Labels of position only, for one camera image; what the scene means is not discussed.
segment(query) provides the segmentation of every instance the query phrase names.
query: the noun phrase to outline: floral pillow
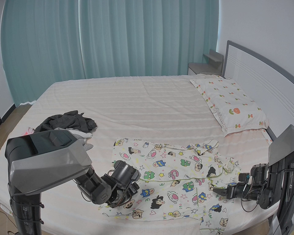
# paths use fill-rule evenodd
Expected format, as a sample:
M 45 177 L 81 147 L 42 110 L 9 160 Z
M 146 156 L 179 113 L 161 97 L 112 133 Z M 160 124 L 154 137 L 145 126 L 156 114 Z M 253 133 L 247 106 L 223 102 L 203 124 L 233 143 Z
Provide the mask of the floral pillow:
M 234 80 L 215 77 L 191 79 L 190 82 L 210 107 L 224 137 L 242 130 L 268 127 L 265 113 Z

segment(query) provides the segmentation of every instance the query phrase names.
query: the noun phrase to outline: headboard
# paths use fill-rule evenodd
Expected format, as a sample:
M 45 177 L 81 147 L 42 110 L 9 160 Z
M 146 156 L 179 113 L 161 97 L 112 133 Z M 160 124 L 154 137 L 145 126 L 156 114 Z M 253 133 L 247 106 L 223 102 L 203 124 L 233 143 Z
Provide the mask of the headboard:
M 269 119 L 275 140 L 294 125 L 294 76 L 264 56 L 232 41 L 227 42 L 222 76 L 235 80 L 258 103 Z

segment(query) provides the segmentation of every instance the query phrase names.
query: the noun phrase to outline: curtain fold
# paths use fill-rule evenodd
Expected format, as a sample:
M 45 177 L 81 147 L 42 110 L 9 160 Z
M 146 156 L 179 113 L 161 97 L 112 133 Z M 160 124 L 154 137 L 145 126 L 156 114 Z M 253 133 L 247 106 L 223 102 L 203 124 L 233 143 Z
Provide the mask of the curtain fold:
M 187 74 L 217 33 L 218 0 L 6 0 L 3 66 L 18 105 L 58 81 Z

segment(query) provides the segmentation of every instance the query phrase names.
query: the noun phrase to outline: baseboard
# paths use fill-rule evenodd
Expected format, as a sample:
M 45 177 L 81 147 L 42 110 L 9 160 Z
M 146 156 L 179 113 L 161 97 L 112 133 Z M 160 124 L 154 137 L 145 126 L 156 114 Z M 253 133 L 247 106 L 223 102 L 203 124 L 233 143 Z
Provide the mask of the baseboard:
M 5 120 L 8 118 L 8 116 L 12 113 L 12 111 L 15 109 L 15 104 L 13 104 L 10 109 L 3 115 L 3 117 L 0 118 L 0 124 L 4 123 Z

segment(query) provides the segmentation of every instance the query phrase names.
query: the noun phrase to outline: mattress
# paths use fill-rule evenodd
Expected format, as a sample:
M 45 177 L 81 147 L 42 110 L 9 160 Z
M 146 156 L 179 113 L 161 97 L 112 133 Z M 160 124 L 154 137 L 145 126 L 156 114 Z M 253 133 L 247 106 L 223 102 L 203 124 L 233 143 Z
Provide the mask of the mattress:
M 268 160 L 268 143 L 260 130 L 246 130 L 223 137 L 200 93 L 182 76 L 116 77 L 70 80 L 50 86 L 23 116 L 9 138 L 36 127 L 48 116 L 78 110 L 98 125 L 87 153 L 97 174 L 110 167 L 117 138 L 143 139 L 187 146 L 216 139 L 221 155 L 239 159 L 243 172 Z M 0 150 L 0 203 L 9 208 L 5 148 Z M 199 222 L 186 218 L 168 221 L 130 221 L 105 217 L 98 206 L 86 202 L 73 181 L 42 193 L 42 229 L 52 234 L 200 234 Z M 247 202 L 249 210 L 255 202 Z M 243 211 L 235 200 L 231 221 L 224 234 L 233 234 L 271 216 L 278 205 L 267 210 Z

